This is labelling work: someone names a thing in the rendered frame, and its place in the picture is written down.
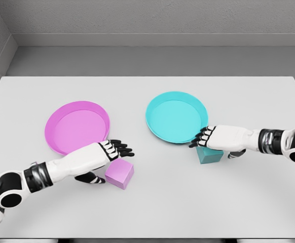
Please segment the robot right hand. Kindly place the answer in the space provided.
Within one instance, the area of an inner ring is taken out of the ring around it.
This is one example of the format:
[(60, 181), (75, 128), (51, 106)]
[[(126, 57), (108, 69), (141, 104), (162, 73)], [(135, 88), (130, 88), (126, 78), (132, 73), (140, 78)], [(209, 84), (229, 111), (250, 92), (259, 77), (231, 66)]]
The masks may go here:
[(228, 158), (242, 156), (246, 152), (245, 139), (251, 130), (235, 126), (207, 126), (200, 130), (189, 148), (207, 147), (213, 150), (228, 151)]

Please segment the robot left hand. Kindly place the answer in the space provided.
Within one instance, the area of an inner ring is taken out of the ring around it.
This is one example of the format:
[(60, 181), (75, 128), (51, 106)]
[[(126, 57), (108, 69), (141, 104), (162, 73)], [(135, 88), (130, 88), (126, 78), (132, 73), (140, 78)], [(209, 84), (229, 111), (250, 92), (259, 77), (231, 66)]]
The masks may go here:
[(92, 143), (69, 154), (70, 175), (80, 182), (104, 184), (105, 179), (95, 175), (94, 170), (123, 157), (133, 157), (134, 152), (120, 140)]

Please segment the teal block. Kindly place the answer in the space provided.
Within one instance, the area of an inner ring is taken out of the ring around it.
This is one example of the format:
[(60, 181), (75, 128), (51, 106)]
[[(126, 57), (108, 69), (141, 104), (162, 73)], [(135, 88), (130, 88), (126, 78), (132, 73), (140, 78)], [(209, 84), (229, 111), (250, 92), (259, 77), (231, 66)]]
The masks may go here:
[(196, 147), (200, 164), (219, 162), (224, 154), (222, 150), (213, 150), (207, 147)]

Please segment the pink block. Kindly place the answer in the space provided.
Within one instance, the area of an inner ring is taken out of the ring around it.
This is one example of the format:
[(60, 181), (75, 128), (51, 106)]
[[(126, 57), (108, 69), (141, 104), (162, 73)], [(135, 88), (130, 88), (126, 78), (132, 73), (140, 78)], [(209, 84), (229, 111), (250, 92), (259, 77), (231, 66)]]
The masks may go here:
[(123, 159), (111, 162), (105, 171), (106, 181), (125, 190), (134, 174), (134, 165)]

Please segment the pink round plate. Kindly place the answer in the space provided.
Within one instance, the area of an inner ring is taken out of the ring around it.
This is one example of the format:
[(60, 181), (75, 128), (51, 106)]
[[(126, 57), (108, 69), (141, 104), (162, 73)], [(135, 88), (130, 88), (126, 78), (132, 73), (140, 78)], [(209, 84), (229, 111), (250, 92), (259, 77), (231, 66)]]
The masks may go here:
[(45, 126), (45, 139), (55, 152), (67, 155), (105, 140), (110, 118), (105, 109), (90, 101), (75, 101), (58, 108)]

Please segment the cyan round plate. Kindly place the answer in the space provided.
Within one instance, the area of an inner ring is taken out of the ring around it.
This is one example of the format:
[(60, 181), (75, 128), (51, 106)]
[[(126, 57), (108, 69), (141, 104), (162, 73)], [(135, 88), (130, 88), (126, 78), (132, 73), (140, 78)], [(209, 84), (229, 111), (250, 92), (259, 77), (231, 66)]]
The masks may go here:
[(165, 92), (148, 104), (145, 120), (158, 138), (175, 144), (188, 143), (208, 125), (208, 112), (195, 96), (179, 91)]

